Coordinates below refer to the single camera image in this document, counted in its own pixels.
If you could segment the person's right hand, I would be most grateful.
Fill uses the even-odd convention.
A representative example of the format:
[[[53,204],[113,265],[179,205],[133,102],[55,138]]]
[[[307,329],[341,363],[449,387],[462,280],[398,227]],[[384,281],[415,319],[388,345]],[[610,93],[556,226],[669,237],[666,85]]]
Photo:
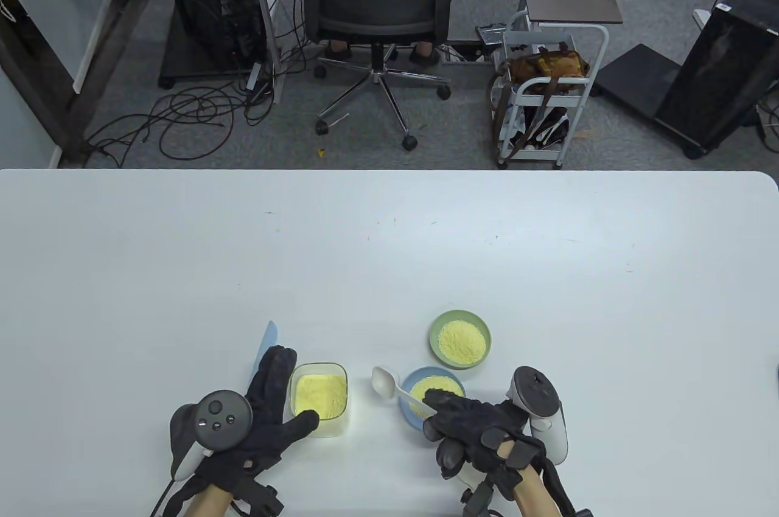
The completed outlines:
[[[509,488],[528,467],[548,465],[542,442],[523,432],[525,420],[510,402],[484,403],[442,389],[429,389],[423,403],[435,414],[423,424],[426,439],[438,444],[436,462],[445,480],[459,475],[465,463]]]

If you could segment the person's left hand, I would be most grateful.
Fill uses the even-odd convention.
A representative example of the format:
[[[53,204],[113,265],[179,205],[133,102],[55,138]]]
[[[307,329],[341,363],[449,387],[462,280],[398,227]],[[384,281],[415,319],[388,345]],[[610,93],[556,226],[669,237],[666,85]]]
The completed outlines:
[[[251,406],[248,435],[228,450],[214,451],[203,459],[194,476],[181,487],[184,499],[189,500],[212,485],[251,505],[262,488],[256,476],[278,464],[290,445],[319,427],[320,418],[315,411],[283,421],[288,383],[297,357],[295,350],[283,345],[273,345],[265,352],[245,395]]]

